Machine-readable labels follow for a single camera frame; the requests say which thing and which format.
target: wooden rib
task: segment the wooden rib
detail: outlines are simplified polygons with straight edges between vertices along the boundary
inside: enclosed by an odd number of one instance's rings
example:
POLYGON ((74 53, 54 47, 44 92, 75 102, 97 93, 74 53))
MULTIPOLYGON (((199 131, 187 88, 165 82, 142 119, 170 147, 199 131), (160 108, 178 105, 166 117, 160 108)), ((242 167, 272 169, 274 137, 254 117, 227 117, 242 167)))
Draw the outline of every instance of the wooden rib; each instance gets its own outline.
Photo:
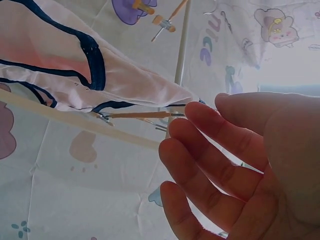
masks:
POLYGON ((72 114, 70 112, 58 111, 51 107, 39 104, 35 101, 20 97, 3 89, 0 89, 0 101, 33 112, 35 114, 45 116, 51 120, 84 129, 91 133, 105 135, 127 143, 135 144, 153 150, 158 150, 159 142, 157 141, 148 140, 144 137, 129 134, 109 127, 107 125, 95 123, 80 116, 76 116, 75 114, 72 114))

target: hand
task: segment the hand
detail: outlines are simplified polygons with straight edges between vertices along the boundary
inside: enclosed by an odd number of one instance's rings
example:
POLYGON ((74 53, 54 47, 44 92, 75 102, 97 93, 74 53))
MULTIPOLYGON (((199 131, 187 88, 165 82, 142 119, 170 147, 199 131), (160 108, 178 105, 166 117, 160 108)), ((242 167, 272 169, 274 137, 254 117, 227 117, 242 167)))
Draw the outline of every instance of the hand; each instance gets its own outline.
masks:
POLYGON ((177 238, 222 239, 203 229, 187 196, 228 240, 320 239, 320 98, 219 94, 215 104, 221 115, 188 104, 188 120, 174 120, 159 146, 176 182, 160 189, 177 238), (234 165, 198 129, 263 174, 234 165))

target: pink cartoon shape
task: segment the pink cartoon shape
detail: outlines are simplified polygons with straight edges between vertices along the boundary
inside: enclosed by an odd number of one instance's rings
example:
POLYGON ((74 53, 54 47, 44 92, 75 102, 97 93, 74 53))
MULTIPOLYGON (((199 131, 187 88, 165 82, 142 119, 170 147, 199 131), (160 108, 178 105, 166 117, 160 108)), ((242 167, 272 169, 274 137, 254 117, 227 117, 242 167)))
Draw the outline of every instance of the pink cartoon shape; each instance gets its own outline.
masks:
POLYGON ((293 48, 293 43, 299 40, 297 30, 292 27, 294 19, 279 9, 257 9, 254 18, 261 25, 262 39, 277 48, 293 48))
MULTIPOLYGON (((10 87, 5 84, 0 83, 0 89, 11 93, 10 87)), ((14 126, 14 114, 6 105, 0 101, 0 160, 9 157, 17 147, 17 141, 10 132, 14 126)))

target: navy trim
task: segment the navy trim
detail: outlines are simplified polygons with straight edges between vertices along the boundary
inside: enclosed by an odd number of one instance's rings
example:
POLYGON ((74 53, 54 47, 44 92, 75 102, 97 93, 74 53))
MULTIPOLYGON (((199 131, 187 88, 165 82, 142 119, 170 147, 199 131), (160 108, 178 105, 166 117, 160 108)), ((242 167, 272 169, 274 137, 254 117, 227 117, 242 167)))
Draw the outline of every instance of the navy trim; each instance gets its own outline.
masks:
POLYGON ((52 75, 57 75, 62 77, 78 77, 82 85, 84 85, 87 88, 91 87, 87 79, 85 78, 85 76, 83 76, 82 74, 74 70, 48 69, 48 68, 32 66, 24 63, 6 61, 3 59, 0 59, 0 64, 7 65, 7 66, 16 66, 24 69, 29 69, 33 72, 41 72, 45 74, 52 74, 52 75))
MULTIPOLYGON (((98 106, 96 106, 95 108, 93 108, 92 112, 99 113, 102 109, 106 109, 106 108, 123 109, 123 108, 132 107, 132 106, 141 106, 141 105, 129 103, 126 101, 107 101, 107 102, 101 103, 98 106)), ((184 106, 185 106, 185 104, 171 104, 171 105, 165 106, 165 108, 184 107, 184 106)))
POLYGON ((102 53, 99 49, 99 45, 94 40, 93 37, 81 31, 64 26, 52 20, 44 11, 41 10, 41 8, 33 0, 9 0, 9 1, 24 5, 26 8, 28 8, 31 12, 37 15, 44 22, 54 26, 55 28, 67 34, 76 36, 79 39, 80 46, 83 50, 83 53, 86 56, 86 59, 88 61, 88 65, 90 68, 91 84, 87 81, 87 79, 83 75, 81 75, 79 72, 74 70, 46 69, 46 68, 31 66, 31 65, 22 64, 22 63, 15 63, 11 65, 27 68, 32 71, 39 71, 39 72, 44 72, 44 73, 54 74, 54 75, 59 75, 64 77, 78 77, 80 79, 81 84, 83 84, 85 87, 88 87, 91 90, 102 91, 103 89, 105 89, 105 86, 106 86, 105 62, 104 62, 102 53))
POLYGON ((52 100, 52 104, 49 106, 50 108, 54 109, 58 104, 57 101, 55 100, 55 98, 48 91, 46 91, 36 85, 33 85, 31 83, 28 83, 25 81, 13 81, 13 80, 9 80, 9 79, 3 78, 3 77, 0 77, 0 82, 6 83, 6 84, 21 84, 22 86, 28 88, 35 95, 35 97, 39 100, 39 102, 41 104, 47 105, 46 101, 41 97, 41 95, 36 90, 43 92, 49 99, 52 100))

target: wooden stick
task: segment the wooden stick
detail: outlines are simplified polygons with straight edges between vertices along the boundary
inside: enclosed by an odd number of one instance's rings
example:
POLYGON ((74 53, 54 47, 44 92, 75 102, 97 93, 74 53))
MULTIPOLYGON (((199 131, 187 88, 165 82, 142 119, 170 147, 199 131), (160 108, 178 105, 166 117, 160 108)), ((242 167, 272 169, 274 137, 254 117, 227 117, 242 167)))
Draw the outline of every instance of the wooden stick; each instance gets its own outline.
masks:
POLYGON ((179 6, 173 11, 171 16, 169 17, 168 21, 171 21, 179 12, 180 10, 186 5, 189 0, 182 0, 179 6))
POLYGON ((158 146, 160 144, 157 141, 152 141, 144 137, 117 130, 113 127, 107 126, 106 124, 97 124, 70 112, 58 111, 35 101, 20 97, 3 89, 0 89, 0 101, 33 112, 35 114, 45 116, 49 119, 84 129, 91 133, 105 135, 107 137, 115 138, 127 143, 135 144, 156 151, 158 150, 158 146))
POLYGON ((109 115, 112 119, 164 119, 172 116, 172 113, 166 111, 156 112, 132 112, 132 113, 112 113, 109 115))

